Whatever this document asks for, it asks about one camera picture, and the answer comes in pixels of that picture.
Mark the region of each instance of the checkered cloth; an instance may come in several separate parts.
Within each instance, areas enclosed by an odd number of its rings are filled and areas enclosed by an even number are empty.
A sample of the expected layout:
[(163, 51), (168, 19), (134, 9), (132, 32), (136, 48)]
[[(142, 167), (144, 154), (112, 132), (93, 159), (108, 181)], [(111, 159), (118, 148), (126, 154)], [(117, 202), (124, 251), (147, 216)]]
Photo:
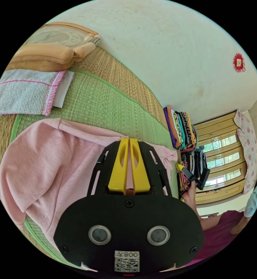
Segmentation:
[(48, 116), (57, 87), (65, 72), (25, 69), (4, 72), (0, 79), (0, 116), (6, 114)]

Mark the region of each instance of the white paper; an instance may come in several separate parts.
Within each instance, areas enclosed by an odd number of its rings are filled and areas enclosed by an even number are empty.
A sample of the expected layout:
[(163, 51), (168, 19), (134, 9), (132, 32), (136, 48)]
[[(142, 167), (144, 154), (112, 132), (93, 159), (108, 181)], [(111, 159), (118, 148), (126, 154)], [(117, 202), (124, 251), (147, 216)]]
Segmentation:
[(60, 84), (58, 85), (54, 102), (53, 102), (53, 107), (56, 108), (62, 108), (62, 105), (64, 104), (64, 99), (67, 94), (67, 91), (70, 87), (71, 81), (73, 79), (74, 72), (71, 71), (66, 71)]

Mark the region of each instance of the window pane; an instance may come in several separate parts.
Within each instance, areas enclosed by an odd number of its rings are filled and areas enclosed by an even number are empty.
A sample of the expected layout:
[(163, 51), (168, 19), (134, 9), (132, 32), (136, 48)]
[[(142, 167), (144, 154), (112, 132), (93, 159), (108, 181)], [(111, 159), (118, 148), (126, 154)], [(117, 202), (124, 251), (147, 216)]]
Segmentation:
[(213, 145), (211, 143), (204, 145), (203, 152), (208, 152), (213, 150)]
[(234, 162), (236, 160), (239, 160), (239, 159), (240, 159), (240, 153), (236, 152), (236, 153), (234, 153), (232, 155), (229, 155), (229, 156), (226, 156), (224, 158), (208, 162), (207, 165), (208, 165), (209, 169), (212, 169), (214, 167), (219, 167), (219, 166), (223, 166), (223, 165), (228, 164), (228, 163), (232, 163), (232, 162)]
[(240, 175), (241, 175), (241, 171), (240, 171), (240, 169), (238, 169), (238, 170), (230, 172), (228, 174), (208, 179), (206, 184), (205, 184), (205, 187), (211, 186), (211, 185), (216, 185), (216, 184), (219, 184), (219, 183), (223, 183), (225, 181), (228, 181), (228, 180), (231, 180), (233, 178), (236, 178), (236, 177), (238, 177)]
[(207, 162), (208, 169), (215, 168), (215, 161)]
[(219, 140), (217, 142), (213, 142), (213, 143), (209, 143), (209, 144), (206, 144), (204, 145), (204, 152), (208, 152), (208, 151), (212, 151), (212, 150), (216, 150), (216, 149), (219, 149), (223, 146), (227, 146), (227, 145), (230, 145), (230, 144), (233, 144), (237, 142), (237, 138), (236, 136), (231, 136), (231, 137), (227, 137), (226, 139), (222, 139), (222, 140)]

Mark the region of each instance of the window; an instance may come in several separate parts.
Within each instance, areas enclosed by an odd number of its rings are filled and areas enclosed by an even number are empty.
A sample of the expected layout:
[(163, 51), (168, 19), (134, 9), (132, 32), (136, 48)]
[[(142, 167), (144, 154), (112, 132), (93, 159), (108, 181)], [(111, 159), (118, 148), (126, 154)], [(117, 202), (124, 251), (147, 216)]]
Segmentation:
[(211, 170), (203, 191), (196, 189), (199, 203), (212, 202), (238, 194), (243, 190), (246, 163), (242, 145), (237, 136), (235, 112), (195, 125), (198, 146), (204, 146), (207, 166)]

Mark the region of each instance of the maroon shirt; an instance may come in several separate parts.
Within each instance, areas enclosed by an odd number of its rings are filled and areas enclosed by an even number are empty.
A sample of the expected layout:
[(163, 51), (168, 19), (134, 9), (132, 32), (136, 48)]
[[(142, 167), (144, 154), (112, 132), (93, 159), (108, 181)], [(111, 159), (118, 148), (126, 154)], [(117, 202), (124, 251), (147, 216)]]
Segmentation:
[(215, 227), (204, 231), (204, 245), (199, 250), (194, 260), (188, 263), (186, 266), (195, 264), (208, 257), (211, 257), (229, 245), (238, 235), (231, 234), (231, 229), (233, 226), (239, 223), (243, 216), (244, 212), (238, 212), (235, 210), (224, 212)]

